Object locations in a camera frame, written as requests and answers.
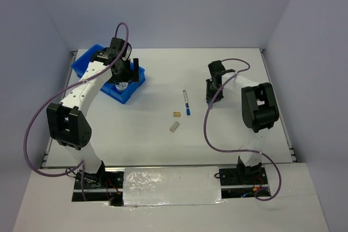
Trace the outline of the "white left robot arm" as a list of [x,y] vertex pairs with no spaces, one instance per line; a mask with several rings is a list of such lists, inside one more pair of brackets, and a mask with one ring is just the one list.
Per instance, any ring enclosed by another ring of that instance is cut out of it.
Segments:
[[90,58],[79,84],[58,104],[51,103],[47,109],[49,133],[52,139],[83,162],[87,182],[95,188],[107,180],[103,161],[96,155],[90,139],[92,129],[86,115],[102,86],[133,82],[139,79],[139,61],[131,65],[132,47],[125,40],[113,37],[109,47],[96,50]]

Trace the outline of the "white rectangular eraser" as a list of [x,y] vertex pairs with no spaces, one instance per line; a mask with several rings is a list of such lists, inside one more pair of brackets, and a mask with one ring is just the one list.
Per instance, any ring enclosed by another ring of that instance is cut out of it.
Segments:
[[176,121],[171,125],[169,130],[173,133],[178,127],[179,127],[179,122]]

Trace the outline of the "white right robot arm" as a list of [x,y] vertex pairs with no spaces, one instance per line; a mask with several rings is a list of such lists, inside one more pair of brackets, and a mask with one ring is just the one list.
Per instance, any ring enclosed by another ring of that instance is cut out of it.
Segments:
[[236,93],[241,101],[241,118],[249,132],[247,145],[237,149],[237,179],[250,183],[262,172],[262,149],[269,130],[279,120],[279,109],[272,85],[258,83],[240,75],[250,69],[250,64],[241,70],[225,69],[221,60],[208,64],[210,78],[206,80],[206,102],[208,109],[203,122],[203,134],[207,140],[207,119],[215,102],[223,99],[223,88]]

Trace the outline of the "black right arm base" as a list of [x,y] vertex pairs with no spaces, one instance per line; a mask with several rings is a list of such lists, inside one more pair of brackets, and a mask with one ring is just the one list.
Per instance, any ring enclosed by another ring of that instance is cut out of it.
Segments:
[[214,178],[219,180],[223,188],[254,188],[268,184],[262,163],[246,166],[240,158],[235,167],[220,168]]

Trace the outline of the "blue white marker pen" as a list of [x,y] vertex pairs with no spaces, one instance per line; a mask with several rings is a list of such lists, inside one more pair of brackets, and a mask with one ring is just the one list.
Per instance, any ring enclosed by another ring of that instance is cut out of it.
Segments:
[[186,114],[190,116],[190,107],[189,107],[189,100],[188,100],[188,94],[186,90],[183,90],[183,97],[184,97],[184,103],[185,103],[185,109]]

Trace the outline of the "small tan eraser block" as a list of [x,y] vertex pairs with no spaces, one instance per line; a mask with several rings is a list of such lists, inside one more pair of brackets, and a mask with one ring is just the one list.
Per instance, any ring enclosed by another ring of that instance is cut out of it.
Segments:
[[181,113],[178,112],[178,111],[175,111],[175,112],[173,113],[173,116],[174,116],[174,117],[180,117],[180,116],[181,116]]

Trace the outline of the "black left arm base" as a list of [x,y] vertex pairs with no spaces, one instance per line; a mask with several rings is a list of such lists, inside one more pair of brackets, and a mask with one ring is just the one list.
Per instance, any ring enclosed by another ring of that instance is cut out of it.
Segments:
[[95,175],[84,173],[83,183],[82,170],[67,176],[74,179],[72,202],[106,202],[109,206],[124,206],[124,171],[105,171],[99,180]]

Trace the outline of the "round blue tape roll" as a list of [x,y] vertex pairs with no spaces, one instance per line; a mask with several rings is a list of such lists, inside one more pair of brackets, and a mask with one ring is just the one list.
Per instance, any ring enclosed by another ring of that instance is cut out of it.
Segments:
[[127,89],[128,86],[129,86],[128,82],[119,82],[119,83],[115,84],[116,91],[119,93],[123,93]]

